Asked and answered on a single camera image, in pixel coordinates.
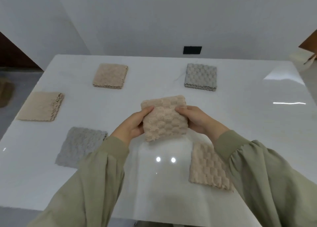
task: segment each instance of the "glossy table surface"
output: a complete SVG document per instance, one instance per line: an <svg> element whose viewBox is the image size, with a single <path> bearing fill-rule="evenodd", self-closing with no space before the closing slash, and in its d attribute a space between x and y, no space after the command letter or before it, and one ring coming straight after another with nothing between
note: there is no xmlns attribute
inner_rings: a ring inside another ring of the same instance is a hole
<svg viewBox="0 0 317 227"><path fill-rule="evenodd" d="M129 66L123 89L92 85L100 63ZM218 68L217 91L184 87L188 63ZM261 141L317 183L317 107L291 62L197 58L57 55L34 91L65 94L50 123L14 120L0 142L0 205L43 210L75 173L55 165L68 130L110 134L146 99L184 95L242 136ZM259 226L234 193L188 182L192 142L134 139L113 217L196 226Z"/></svg>

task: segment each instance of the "olive green sleeve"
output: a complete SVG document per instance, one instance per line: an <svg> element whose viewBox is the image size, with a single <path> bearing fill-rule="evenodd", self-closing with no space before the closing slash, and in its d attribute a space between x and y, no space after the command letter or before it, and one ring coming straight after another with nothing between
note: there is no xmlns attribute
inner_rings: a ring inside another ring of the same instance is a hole
<svg viewBox="0 0 317 227"><path fill-rule="evenodd" d="M121 140L106 139L81 161L77 172L28 227L107 226L121 192L128 154Z"/></svg>
<svg viewBox="0 0 317 227"><path fill-rule="evenodd" d="M317 185L274 150L232 130L219 137L215 150L263 227L317 226Z"/></svg>

